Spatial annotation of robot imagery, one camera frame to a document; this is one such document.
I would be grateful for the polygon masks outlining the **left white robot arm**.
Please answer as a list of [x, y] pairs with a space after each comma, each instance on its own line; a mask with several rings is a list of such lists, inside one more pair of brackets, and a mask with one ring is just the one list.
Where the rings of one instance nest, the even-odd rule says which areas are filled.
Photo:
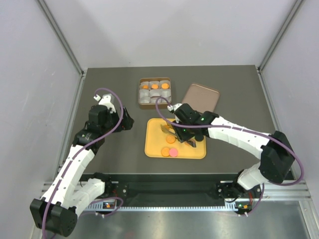
[[133, 127], [134, 120], [127, 109], [118, 101], [120, 111], [117, 112], [114, 99], [119, 97], [111, 90], [103, 96], [94, 95], [97, 104], [89, 110], [84, 128], [75, 135], [62, 168], [42, 197], [31, 202], [30, 211], [42, 238], [46, 238], [46, 232], [68, 237], [79, 216], [96, 198], [112, 194], [113, 185], [102, 177], [90, 178], [80, 190], [76, 186], [105, 138]]

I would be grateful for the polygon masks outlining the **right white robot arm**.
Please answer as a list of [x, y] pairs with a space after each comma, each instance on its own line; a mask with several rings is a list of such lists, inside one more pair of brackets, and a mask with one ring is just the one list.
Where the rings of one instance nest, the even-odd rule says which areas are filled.
[[253, 187], [271, 182], [282, 184], [294, 162], [292, 147], [283, 132], [273, 134], [249, 130], [234, 124], [213, 112], [199, 113], [189, 104], [167, 107], [175, 115], [173, 130], [180, 142], [194, 138], [202, 141], [211, 138], [236, 146], [259, 159], [259, 162], [238, 173], [233, 192], [238, 197], [246, 196]]

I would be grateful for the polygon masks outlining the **brown cookie tin box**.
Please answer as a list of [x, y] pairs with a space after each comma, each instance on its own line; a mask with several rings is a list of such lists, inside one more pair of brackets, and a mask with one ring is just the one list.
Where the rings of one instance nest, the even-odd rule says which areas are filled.
[[[161, 85], [164, 83], [169, 84], [169, 89], [162, 89]], [[158, 89], [152, 89], [152, 84], [157, 84]], [[149, 87], [148, 90], [142, 89], [143, 85]], [[141, 78], [139, 80], [139, 90], [138, 90], [138, 104], [143, 110], [151, 110], [156, 107], [156, 100], [158, 99], [158, 107], [165, 108], [167, 106], [166, 100], [171, 103], [172, 89], [171, 80], [169, 77], [155, 77], [155, 78]]]

